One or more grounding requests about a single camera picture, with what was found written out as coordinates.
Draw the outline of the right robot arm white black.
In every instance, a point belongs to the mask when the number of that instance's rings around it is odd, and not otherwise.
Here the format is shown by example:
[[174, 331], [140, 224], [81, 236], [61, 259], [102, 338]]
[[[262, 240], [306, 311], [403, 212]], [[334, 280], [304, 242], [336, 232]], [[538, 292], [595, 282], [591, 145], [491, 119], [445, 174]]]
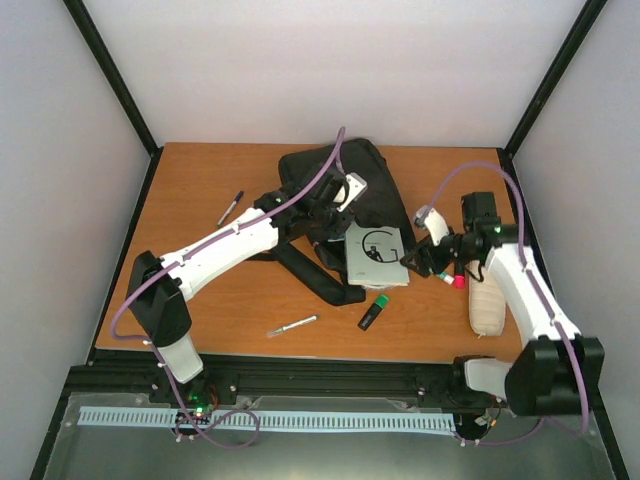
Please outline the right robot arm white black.
[[493, 193], [467, 194], [461, 209], [460, 233], [434, 208], [418, 210], [415, 225], [427, 235], [401, 263], [429, 277], [451, 265], [478, 262], [483, 277], [493, 279], [503, 294], [522, 351], [512, 363], [457, 358], [465, 389], [500, 398], [519, 416], [588, 415], [589, 395], [604, 363], [601, 342], [583, 336], [563, 312], [522, 238], [522, 228], [502, 221]]

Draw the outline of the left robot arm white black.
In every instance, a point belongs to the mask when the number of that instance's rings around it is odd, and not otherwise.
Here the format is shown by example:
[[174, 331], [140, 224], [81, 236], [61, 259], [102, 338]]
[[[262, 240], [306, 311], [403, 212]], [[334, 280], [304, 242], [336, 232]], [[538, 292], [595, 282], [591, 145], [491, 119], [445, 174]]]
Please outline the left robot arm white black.
[[366, 191], [356, 173], [335, 169], [314, 186], [283, 186], [254, 202], [235, 221], [180, 250], [155, 256], [139, 254], [132, 267], [126, 300], [143, 329], [142, 341], [159, 355], [173, 375], [172, 388], [186, 402], [201, 400], [208, 390], [203, 361], [190, 336], [187, 303], [214, 279], [241, 262], [308, 234], [314, 228], [344, 228], [345, 212]]

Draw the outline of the black student backpack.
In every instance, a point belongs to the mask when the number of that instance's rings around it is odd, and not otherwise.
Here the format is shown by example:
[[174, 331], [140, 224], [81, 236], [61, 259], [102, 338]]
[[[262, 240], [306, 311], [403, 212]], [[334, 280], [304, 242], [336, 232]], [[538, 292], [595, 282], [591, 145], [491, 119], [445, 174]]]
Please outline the black student backpack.
[[416, 236], [396, 182], [379, 149], [355, 138], [286, 154], [279, 160], [282, 187], [254, 202], [267, 211], [303, 191], [293, 206], [276, 214], [279, 240], [251, 261], [276, 261], [332, 306], [365, 301], [365, 289], [347, 282], [346, 241], [353, 225], [399, 231], [403, 255]]

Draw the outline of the grey book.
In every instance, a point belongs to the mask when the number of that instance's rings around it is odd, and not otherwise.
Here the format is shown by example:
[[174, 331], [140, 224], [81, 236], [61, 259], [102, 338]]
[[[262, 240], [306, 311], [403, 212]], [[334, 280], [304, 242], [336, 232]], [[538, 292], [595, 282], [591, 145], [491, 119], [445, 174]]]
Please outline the grey book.
[[408, 270], [400, 263], [403, 256], [398, 228], [363, 228], [353, 222], [345, 233], [349, 285], [372, 290], [408, 286]]

